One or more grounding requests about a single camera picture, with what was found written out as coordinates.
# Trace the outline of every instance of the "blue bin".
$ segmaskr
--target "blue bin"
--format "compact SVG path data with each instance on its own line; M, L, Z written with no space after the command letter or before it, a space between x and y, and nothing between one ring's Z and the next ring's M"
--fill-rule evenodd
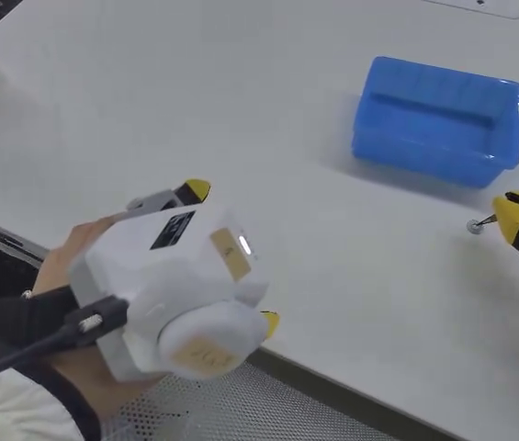
M357 158L484 188L519 164L519 84L378 57L354 131Z

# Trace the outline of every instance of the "metal screw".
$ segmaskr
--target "metal screw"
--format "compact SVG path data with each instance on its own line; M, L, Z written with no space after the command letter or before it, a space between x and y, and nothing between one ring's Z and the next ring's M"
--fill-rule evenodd
M483 232L483 225L479 225L479 221L472 219L468 222L468 232L471 234L482 234Z

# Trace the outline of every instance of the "black cord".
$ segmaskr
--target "black cord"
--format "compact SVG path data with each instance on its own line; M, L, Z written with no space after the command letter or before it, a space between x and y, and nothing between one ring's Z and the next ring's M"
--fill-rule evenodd
M56 352L63 344L66 344L81 333L78 325L65 324L58 332L39 340L34 345L0 359L0 372L14 366L27 363L35 357L46 356Z
M0 359L0 372L33 358L54 354L64 349L92 344L95 340L127 322L129 304L115 296L104 297L65 316L65 324L48 337L25 349Z

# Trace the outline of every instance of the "white sleeve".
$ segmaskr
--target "white sleeve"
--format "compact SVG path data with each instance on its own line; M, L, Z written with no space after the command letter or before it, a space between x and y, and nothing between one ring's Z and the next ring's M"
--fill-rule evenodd
M0 374L0 440L93 441L96 414L71 383L44 364Z

